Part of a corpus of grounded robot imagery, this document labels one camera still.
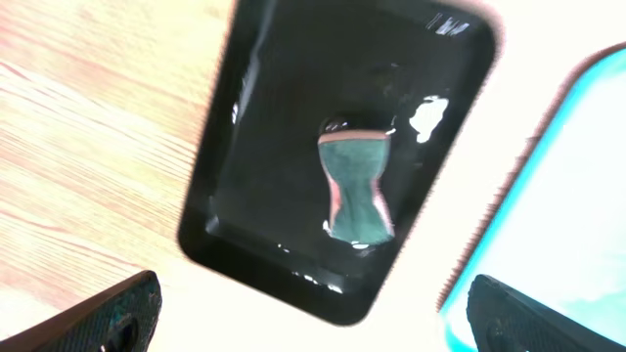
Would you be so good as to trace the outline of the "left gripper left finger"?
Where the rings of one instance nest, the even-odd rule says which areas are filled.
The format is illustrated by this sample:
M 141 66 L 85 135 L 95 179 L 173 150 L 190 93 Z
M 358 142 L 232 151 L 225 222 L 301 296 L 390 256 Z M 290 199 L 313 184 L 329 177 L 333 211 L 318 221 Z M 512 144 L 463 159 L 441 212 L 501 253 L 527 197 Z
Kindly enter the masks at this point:
M 147 352 L 162 305 L 157 274 L 142 271 L 1 341 L 1 352 Z

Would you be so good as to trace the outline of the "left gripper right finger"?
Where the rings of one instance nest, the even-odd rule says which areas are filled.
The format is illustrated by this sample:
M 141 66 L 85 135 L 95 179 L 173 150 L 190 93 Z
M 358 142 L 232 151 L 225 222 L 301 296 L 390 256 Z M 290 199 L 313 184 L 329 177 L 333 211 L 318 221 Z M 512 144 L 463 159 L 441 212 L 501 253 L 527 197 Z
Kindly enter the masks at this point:
M 471 283 L 467 317 L 479 352 L 625 352 L 625 347 L 486 275 Z

